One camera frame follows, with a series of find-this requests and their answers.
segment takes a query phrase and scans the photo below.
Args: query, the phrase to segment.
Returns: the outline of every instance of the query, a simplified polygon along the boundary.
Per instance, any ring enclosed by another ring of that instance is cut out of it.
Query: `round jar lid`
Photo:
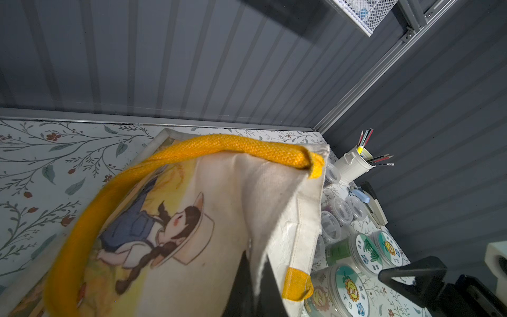
[[[331,210],[335,217],[343,224],[349,224],[352,222],[353,214],[349,205],[338,196],[335,196],[331,201]]]
[[[392,264],[395,266],[403,265],[403,258],[400,252],[400,247],[387,232],[379,231],[378,242],[381,248],[381,252]]]
[[[336,270],[336,288],[339,301],[352,317],[365,317],[370,312],[370,302],[363,282],[349,266]]]
[[[368,214],[363,202],[355,196],[347,196],[345,202],[350,207],[355,220],[364,220]]]
[[[338,168],[332,165],[329,161],[327,161],[325,165],[325,178],[331,184],[337,184],[341,178]]]
[[[361,233],[357,235],[354,243],[357,250],[355,256],[359,255],[359,259],[356,260],[360,261],[368,271],[378,274],[382,270],[382,258],[373,241]]]
[[[320,215],[320,224],[322,225],[322,236],[329,243],[336,243],[342,236],[342,229],[338,220],[327,210],[322,210]]]

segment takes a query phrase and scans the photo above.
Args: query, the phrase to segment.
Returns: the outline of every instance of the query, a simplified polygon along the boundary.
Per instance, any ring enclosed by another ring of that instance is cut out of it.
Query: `wire mesh basket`
[[[377,25],[391,11],[398,0],[327,0],[338,12],[345,13],[364,32],[371,36]]]

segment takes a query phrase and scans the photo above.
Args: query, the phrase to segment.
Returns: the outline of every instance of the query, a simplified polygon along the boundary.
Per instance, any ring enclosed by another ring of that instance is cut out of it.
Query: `clear plastic jar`
[[[370,300],[351,267],[334,265],[312,273],[313,295],[305,299],[311,317],[368,317]]]
[[[328,265],[348,265],[357,273],[376,277],[383,261],[375,244],[362,233],[353,234],[326,248]]]
[[[366,210],[363,202],[357,198],[356,196],[347,196],[345,198],[345,203],[349,206],[352,211],[352,215],[354,220],[361,221],[366,218],[368,215],[368,211]]]
[[[379,250],[380,257],[383,260],[385,268],[393,268],[403,265],[400,247],[389,233],[385,231],[377,231],[370,234],[369,238]]]
[[[341,176],[338,168],[331,162],[327,161],[325,164],[324,188],[329,187],[332,184],[338,184],[340,178]]]
[[[338,196],[332,197],[324,206],[323,210],[331,212],[342,224],[349,224],[352,222],[352,210],[347,203]]]
[[[342,229],[338,219],[329,211],[323,210],[320,214],[320,225],[322,227],[322,237],[328,244],[340,241],[342,237]]]

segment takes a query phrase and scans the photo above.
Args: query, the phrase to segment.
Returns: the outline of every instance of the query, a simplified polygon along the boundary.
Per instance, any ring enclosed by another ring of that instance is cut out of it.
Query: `plastic container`
[[[325,245],[321,235],[317,237],[317,246],[315,247],[314,259],[325,258]]]
[[[338,184],[340,182],[340,172],[331,162],[327,161],[325,165],[325,179],[324,179],[324,188],[329,187],[333,184]]]
[[[322,226],[322,237],[327,243],[336,243],[342,236],[342,228],[335,216],[329,211],[323,210],[320,214],[320,225]]]
[[[376,277],[383,261],[375,244],[362,233],[356,233],[326,248],[329,266],[348,265],[357,273]]]
[[[364,220],[368,215],[365,204],[356,196],[345,197],[345,203],[350,207],[354,220]]]
[[[352,210],[347,203],[338,196],[331,198],[329,203],[324,206],[323,210],[331,212],[342,224],[349,224],[352,222]]]
[[[331,266],[310,275],[313,295],[305,299],[311,317],[368,317],[370,300],[363,282],[349,266]]]
[[[403,265],[400,247],[389,233],[385,231],[377,231],[372,233],[369,238],[379,250],[380,257],[383,260],[385,268],[393,268]]]
[[[354,147],[335,162],[334,165],[340,172],[342,182],[348,184],[374,167],[366,163],[366,160],[373,158],[368,150],[363,149],[361,155]]]

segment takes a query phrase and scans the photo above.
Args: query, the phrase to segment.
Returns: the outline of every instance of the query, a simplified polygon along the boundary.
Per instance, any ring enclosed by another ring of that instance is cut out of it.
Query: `cartoon label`
[[[363,282],[348,266],[336,270],[336,287],[345,309],[353,317],[368,316],[370,309],[368,295]]]
[[[378,274],[378,272],[382,270],[382,259],[380,258],[378,250],[373,242],[364,234],[360,234],[355,239],[355,246],[359,256],[361,257],[362,263],[368,268],[368,270]]]
[[[380,248],[386,258],[395,266],[402,266],[403,258],[398,244],[385,232],[380,232],[378,237]]]
[[[329,293],[330,269],[323,269],[311,275],[313,295],[305,299],[305,309],[311,317],[329,317],[336,315],[336,308]]]

